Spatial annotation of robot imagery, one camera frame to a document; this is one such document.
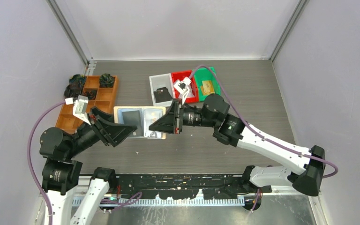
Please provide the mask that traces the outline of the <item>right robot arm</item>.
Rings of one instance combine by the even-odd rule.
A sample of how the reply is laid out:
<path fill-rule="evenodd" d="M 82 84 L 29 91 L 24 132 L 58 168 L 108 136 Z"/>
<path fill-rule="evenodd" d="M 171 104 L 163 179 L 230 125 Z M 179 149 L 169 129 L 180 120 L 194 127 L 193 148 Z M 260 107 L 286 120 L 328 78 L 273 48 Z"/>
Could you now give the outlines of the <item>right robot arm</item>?
<path fill-rule="evenodd" d="M 289 186 L 302 194 L 318 196 L 325 170 L 323 148 L 317 145 L 301 147 L 275 138 L 230 114 L 229 109 L 230 105 L 218 94 L 208 95 L 202 108 L 182 105 L 175 99 L 168 112 L 149 125 L 149 130 L 179 134 L 183 126 L 213 128 L 212 136 L 218 142 L 254 151 L 281 164 L 247 166 L 240 179 L 245 192 L 274 185 Z"/>

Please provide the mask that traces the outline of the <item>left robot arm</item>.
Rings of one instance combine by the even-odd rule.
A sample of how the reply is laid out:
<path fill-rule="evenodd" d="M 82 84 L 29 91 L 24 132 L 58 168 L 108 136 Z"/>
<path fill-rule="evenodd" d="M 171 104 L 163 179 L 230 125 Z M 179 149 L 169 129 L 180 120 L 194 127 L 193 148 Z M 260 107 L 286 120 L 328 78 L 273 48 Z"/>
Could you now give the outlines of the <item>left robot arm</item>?
<path fill-rule="evenodd" d="M 46 158 L 42 170 L 42 194 L 47 197 L 45 220 L 50 225 L 89 225 L 106 193 L 118 187 L 114 169 L 95 169 L 86 196 L 75 214 L 72 201 L 76 194 L 82 162 L 74 157 L 102 142 L 116 147 L 137 130 L 135 125 L 114 122 L 114 116 L 92 107 L 75 133 L 51 127 L 40 137 L 40 155 Z"/>

